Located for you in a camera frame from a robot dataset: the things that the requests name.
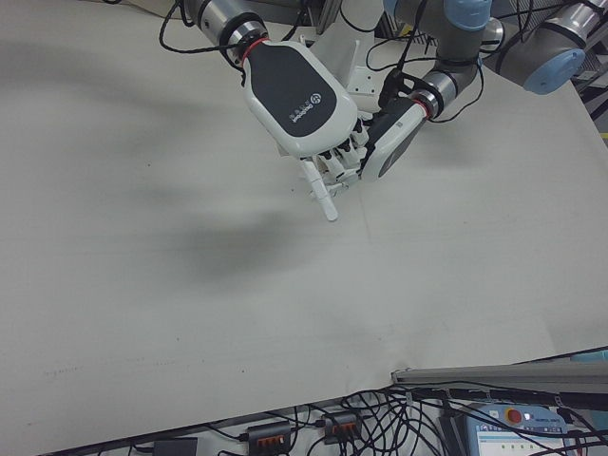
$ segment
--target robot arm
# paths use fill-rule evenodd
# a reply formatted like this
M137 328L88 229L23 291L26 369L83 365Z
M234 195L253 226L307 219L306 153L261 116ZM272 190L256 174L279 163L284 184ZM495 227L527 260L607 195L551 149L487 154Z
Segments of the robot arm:
M590 0L562 8L538 28L519 36L516 27L493 19L484 40L484 64L505 79L540 95L566 83L584 61L587 36L602 19L608 0Z
M244 2L183 0L215 45L233 46L223 52L244 71L248 106L281 153L300 160L329 220L337 219L333 196L359 179L384 176L424 122L440 116L471 84L481 71L480 51L485 64L506 79L549 93L582 63L586 36L608 6L608 0L580 0L521 37L516 28L490 18L491 0L383 1L387 12L437 39L436 64L423 78L393 70L380 94L381 110L366 130L335 76L299 43L271 42L262 19ZM413 89L406 79L414 81Z
M592 1L565 7L520 36L515 26L490 18L490 0L385 0L389 13L437 39L437 62L422 79L414 78L407 99L399 98L407 76L398 68L388 75L379 122L369 130L363 179L382 177L424 121L441 115L471 84L481 71L480 51L487 67L528 91L547 94L569 81L584 60L587 35L608 8L608 0Z

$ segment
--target black connector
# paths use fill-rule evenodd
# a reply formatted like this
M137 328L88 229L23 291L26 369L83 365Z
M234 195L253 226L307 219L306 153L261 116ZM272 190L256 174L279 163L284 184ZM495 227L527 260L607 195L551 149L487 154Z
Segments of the black connector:
M327 413L314 424L325 429L325 445L356 441L361 435L361 420L351 411Z
M249 456L278 456L291 450L292 426L289 421L247 428Z

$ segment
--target metal frame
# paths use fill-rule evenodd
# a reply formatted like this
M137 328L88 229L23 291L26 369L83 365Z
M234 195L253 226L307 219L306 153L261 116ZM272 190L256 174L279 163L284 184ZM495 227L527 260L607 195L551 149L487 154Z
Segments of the metal frame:
M399 370L392 375L392 379L396 385L404 386L456 382L446 388L470 389L470 385L462 382L476 382L502 388L541 390L556 394L564 392L608 394L608 363L555 361L477 368ZM476 390L491 389L476 387Z

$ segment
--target white table surface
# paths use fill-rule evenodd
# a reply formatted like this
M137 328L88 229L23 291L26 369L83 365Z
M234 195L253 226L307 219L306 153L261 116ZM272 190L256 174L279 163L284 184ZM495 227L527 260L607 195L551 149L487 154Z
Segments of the white table surface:
M238 74L159 26L0 6L0 454L608 345L608 152L571 86L487 71L331 224Z

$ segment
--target white robotic hand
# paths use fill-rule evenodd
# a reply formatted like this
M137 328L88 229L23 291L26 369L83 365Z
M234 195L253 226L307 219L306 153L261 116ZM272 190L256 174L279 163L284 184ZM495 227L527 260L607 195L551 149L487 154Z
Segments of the white robotic hand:
M299 43L254 41L244 51L245 98L281 152L301 161L329 221L332 197L358 179L367 132L346 89Z
M328 220L332 197L360 179L384 175L427 113L406 99L388 105L366 130L347 90L305 46L273 43L262 19L241 0L184 0L187 13L244 72L247 105L278 143L300 161Z

